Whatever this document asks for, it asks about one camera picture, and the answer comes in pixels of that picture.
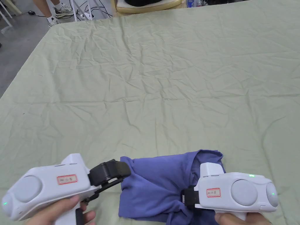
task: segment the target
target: gripper handle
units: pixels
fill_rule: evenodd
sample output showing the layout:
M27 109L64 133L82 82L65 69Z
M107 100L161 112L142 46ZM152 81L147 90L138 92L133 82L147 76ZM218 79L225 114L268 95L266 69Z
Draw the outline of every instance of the gripper handle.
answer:
M246 212L233 212L233 211L223 211L223 210L215 210L215 213L231 213L235 215L237 218L241 220L246 220L247 213Z
M80 202L70 211L65 212L56 221L55 225L84 225L83 211Z

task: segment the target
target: human hand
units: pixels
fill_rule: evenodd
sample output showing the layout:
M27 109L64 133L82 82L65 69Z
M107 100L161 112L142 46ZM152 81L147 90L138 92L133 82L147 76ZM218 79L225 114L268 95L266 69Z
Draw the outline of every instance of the human hand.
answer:
M69 199L63 199L49 207L43 209L42 211L35 214L30 220L27 221L26 225L53 225L54 222L65 212L73 209L79 202L79 196L75 195ZM86 205L80 203L80 207L83 211L86 210ZM90 222L94 219L96 213L94 211L89 211L84 214L85 223Z
M214 217L219 225L271 225L260 213L249 212L243 221L230 213L217 213Z

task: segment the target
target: red-bordered label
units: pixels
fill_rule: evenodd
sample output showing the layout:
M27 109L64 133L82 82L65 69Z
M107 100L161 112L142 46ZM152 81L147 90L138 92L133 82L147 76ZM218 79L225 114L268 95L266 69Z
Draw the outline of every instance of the red-bordered label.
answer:
M78 179L77 179L76 174L57 177L57 183L59 185L76 183L77 181L78 181Z
M219 188L206 189L206 196L208 198L218 198L218 197L221 197L221 190Z

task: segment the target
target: finger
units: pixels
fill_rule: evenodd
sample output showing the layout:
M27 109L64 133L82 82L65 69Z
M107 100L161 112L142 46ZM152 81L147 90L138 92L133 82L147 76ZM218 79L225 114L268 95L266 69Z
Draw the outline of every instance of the finger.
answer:
M261 215L258 212L249 212L247 215L246 221L251 224L255 224L257 222L270 223L263 215Z
M85 213L84 215L84 221L87 224L89 221L93 220L96 217L95 211L89 211Z
M86 211L86 204L84 204L83 202L80 203L80 208L82 209L82 211Z
M247 223L230 213L216 213L214 219L219 225L246 225Z
M54 222L60 217L63 213L73 209L76 204L79 202L79 196L75 195L69 199L63 199L54 204L50 205L48 208L42 210L38 213L38 217L42 218L46 222Z

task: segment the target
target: white sneaker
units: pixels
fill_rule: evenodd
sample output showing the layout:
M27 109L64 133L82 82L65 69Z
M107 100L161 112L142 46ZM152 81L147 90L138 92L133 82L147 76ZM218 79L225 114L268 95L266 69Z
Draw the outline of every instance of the white sneaker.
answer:
M51 23L49 23L49 28L51 28L51 27L53 27L53 26L55 26L57 24L60 24L60 22L58 21L58 19L53 18L52 21L51 21Z
M55 7L53 7L55 9L55 17L56 18L62 18L65 16L72 16L73 13L73 9L70 6L67 6L66 4L61 4L61 9L56 9Z

